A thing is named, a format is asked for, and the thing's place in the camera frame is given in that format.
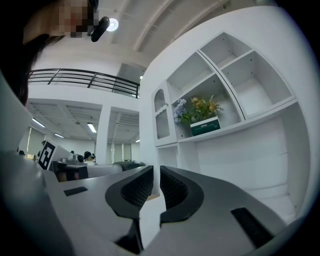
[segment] headphone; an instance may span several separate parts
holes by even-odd
[[[93,25],[88,28],[87,35],[88,37],[91,37],[92,42],[97,42],[109,26],[109,18],[106,16],[102,17],[97,25]]]

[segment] black mesh panel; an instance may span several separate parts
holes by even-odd
[[[183,202],[188,195],[188,187],[162,169],[160,170],[160,188],[167,210]]]
[[[125,185],[121,189],[121,196],[128,203],[139,209],[145,204],[153,189],[153,172],[148,171]]]

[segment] white pillar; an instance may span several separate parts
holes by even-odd
[[[96,139],[96,163],[98,165],[107,164],[107,145],[108,145],[108,128],[110,119],[111,106],[103,105],[100,119],[98,134]]]

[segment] person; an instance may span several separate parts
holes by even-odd
[[[1,48],[11,54],[1,56],[0,70],[23,105],[31,69],[43,49],[66,35],[86,32],[94,24],[98,4],[99,0],[19,1],[13,12],[12,1],[1,1],[0,21],[7,28]]]
[[[88,166],[95,165],[94,159],[89,151],[84,152],[83,158],[84,158],[84,163],[86,163]]]

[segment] flower arrangement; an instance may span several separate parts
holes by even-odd
[[[219,103],[213,101],[213,95],[209,101],[205,99],[198,99],[196,97],[191,99],[191,110],[187,111],[184,104],[187,103],[185,99],[178,99],[178,105],[174,108],[174,122],[180,124],[186,122],[194,124],[209,118],[217,116],[218,111],[223,111]]]

